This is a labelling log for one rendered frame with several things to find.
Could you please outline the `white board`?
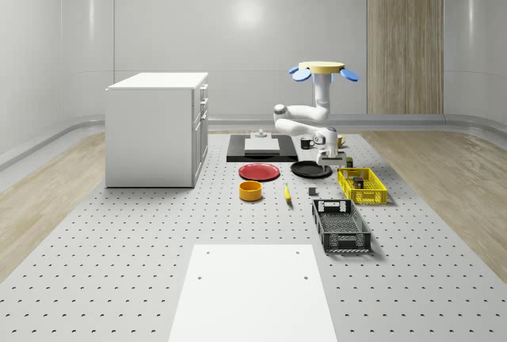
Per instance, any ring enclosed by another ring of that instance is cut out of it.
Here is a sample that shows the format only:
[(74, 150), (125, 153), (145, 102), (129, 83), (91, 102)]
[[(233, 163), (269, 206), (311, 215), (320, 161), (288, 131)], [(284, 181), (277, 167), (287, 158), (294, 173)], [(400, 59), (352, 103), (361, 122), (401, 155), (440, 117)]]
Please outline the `white board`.
[(311, 245), (195, 245), (169, 342), (337, 342)]

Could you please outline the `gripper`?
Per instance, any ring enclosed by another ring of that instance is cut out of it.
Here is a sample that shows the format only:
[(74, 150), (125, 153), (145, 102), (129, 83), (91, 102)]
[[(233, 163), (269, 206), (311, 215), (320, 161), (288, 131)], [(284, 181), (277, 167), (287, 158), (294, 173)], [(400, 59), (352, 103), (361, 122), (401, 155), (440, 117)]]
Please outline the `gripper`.
[(317, 154), (317, 165), (346, 167), (346, 153), (338, 151), (332, 155), (329, 150), (320, 150)]

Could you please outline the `yellow bowl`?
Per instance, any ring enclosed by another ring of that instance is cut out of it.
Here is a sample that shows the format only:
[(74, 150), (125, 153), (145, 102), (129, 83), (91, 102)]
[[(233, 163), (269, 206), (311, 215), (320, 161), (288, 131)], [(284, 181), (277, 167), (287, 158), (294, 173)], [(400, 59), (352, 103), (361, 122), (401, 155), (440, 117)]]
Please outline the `yellow bowl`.
[(257, 201), (262, 197), (262, 184), (255, 180), (243, 181), (239, 185), (239, 197), (244, 201)]

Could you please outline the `white cabinet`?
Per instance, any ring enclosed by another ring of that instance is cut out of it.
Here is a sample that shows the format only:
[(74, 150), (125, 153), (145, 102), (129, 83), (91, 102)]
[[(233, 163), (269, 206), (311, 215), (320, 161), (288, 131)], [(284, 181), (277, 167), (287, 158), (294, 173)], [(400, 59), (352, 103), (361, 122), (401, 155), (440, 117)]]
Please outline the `white cabinet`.
[(208, 73), (139, 73), (106, 93), (105, 184), (192, 188), (208, 149)]

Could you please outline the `yellow basket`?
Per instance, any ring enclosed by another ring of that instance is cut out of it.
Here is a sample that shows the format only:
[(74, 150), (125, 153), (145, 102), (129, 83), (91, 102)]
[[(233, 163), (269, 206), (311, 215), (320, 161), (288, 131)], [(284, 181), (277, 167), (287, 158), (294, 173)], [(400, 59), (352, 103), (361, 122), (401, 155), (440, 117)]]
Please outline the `yellow basket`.
[[(356, 188), (354, 179), (363, 180), (363, 188)], [(387, 188), (369, 168), (340, 168), (337, 180), (345, 196), (355, 203), (386, 203)]]

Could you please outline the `red plate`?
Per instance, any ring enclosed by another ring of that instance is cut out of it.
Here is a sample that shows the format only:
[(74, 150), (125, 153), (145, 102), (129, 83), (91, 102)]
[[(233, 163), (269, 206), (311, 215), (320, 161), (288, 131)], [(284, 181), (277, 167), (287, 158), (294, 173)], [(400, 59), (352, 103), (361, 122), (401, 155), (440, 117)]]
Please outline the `red plate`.
[(266, 163), (250, 163), (240, 167), (238, 174), (248, 181), (271, 181), (278, 178), (280, 170)]

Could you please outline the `dark grey basket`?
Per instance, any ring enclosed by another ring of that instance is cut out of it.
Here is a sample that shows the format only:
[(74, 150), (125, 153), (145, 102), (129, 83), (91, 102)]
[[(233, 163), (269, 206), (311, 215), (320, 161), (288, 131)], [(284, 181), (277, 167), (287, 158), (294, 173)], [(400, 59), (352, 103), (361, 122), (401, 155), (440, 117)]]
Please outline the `dark grey basket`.
[(324, 250), (367, 252), (371, 249), (371, 231), (352, 200), (315, 199), (312, 212)]

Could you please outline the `black plate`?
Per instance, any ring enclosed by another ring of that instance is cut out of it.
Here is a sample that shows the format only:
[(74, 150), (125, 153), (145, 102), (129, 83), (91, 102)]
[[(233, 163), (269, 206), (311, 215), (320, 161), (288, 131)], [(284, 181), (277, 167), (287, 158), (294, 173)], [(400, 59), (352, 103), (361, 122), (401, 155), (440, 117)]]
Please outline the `black plate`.
[(333, 170), (328, 165), (318, 165), (315, 161), (298, 161), (291, 165), (291, 171), (299, 177), (318, 179), (329, 177)]

